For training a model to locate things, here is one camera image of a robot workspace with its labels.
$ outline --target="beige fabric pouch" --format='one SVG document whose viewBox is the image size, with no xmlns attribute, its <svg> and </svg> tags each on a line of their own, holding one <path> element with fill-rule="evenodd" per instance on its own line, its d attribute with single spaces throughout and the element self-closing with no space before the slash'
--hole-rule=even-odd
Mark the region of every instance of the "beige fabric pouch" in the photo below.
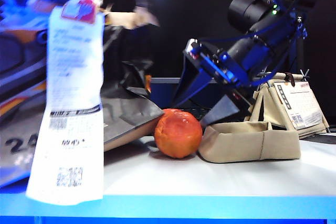
<svg viewBox="0 0 336 224">
<path fill-rule="evenodd" d="M 278 126 L 288 131 L 295 131 L 293 124 L 286 112 L 285 106 L 282 104 L 276 88 L 275 82 L 285 82 L 285 74 L 277 73 L 268 84 L 264 83 L 260 86 L 259 91 L 254 93 L 255 104 L 249 108 L 251 116 L 247 116 L 245 121 L 257 122 L 260 116 L 263 121 L 270 122 L 274 126 Z M 293 74 L 294 81 L 301 81 L 303 76 L 301 74 Z M 326 118 L 322 114 L 322 123 L 297 130 L 300 139 L 310 135 L 325 133 L 329 125 Z"/>
<path fill-rule="evenodd" d="M 204 132 L 198 152 L 213 163 L 300 158 L 296 131 L 272 130 L 268 122 L 218 123 Z"/>
</svg>

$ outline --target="price tag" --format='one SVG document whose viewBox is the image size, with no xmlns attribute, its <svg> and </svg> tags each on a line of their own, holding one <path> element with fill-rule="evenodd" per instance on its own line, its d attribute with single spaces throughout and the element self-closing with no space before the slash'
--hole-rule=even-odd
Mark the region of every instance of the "price tag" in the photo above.
<svg viewBox="0 0 336 224">
<path fill-rule="evenodd" d="M 104 17 L 95 14 L 92 23 L 91 0 L 76 1 L 50 17 L 47 104 L 26 192 L 58 205 L 103 196 Z"/>
</svg>

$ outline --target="black wall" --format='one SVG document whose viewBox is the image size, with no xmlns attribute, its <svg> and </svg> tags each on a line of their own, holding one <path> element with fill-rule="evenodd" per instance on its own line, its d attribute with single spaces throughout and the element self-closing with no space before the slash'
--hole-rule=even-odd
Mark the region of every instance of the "black wall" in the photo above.
<svg viewBox="0 0 336 224">
<path fill-rule="evenodd" d="M 116 2 L 115 11 L 130 11 L 133 0 Z M 232 37 L 240 35 L 227 21 L 232 0 L 153 0 L 151 10 L 161 27 L 152 27 L 154 77 L 179 77 L 183 67 L 182 50 L 190 38 Z M 321 0 L 309 13 L 304 41 L 304 65 L 310 69 L 310 84 L 323 112 L 336 123 L 336 91 L 334 80 L 336 52 L 336 0 Z M 232 44 L 223 44 L 229 48 Z"/>
</svg>

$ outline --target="receipt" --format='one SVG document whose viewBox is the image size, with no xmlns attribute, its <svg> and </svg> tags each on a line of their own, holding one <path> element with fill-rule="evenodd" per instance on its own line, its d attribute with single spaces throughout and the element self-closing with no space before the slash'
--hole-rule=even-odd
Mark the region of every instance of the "receipt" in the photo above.
<svg viewBox="0 0 336 224">
<path fill-rule="evenodd" d="M 322 123 L 321 108 L 306 81 L 275 82 L 274 86 L 296 130 Z"/>
<path fill-rule="evenodd" d="M 103 196 L 103 15 L 90 24 L 61 13 L 49 20 L 47 104 L 26 195 L 74 205 Z"/>
</svg>

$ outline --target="orange fruit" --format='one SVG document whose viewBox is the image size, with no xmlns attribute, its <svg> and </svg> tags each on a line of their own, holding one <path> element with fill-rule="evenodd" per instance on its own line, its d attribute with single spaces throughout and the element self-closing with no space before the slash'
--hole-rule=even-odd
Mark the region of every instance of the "orange fruit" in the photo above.
<svg viewBox="0 0 336 224">
<path fill-rule="evenodd" d="M 183 158 L 197 151 L 202 140 L 202 127 L 190 113 L 165 109 L 159 119 L 154 139 L 161 152 L 169 157 Z"/>
</svg>

